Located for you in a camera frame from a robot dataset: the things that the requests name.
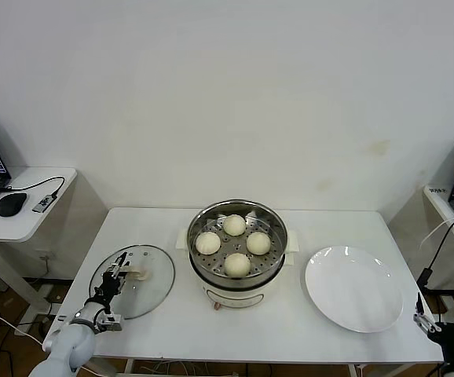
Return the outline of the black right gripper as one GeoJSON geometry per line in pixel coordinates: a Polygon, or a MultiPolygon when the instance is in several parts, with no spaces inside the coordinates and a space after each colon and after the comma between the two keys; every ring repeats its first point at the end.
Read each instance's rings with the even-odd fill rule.
{"type": "Polygon", "coordinates": [[[435,323],[432,316],[427,316],[420,293],[417,294],[416,312],[413,315],[413,320],[430,341],[441,347],[444,367],[454,368],[454,323],[435,323]]]}

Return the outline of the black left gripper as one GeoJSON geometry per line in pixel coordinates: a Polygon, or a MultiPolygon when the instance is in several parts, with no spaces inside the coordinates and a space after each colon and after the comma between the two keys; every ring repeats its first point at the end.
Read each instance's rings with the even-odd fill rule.
{"type": "Polygon", "coordinates": [[[109,305],[112,299],[120,294],[126,282],[130,269],[121,269],[126,261],[127,252],[124,251],[111,264],[108,271],[102,275],[99,287],[94,288],[93,301],[101,305],[109,305]]]}

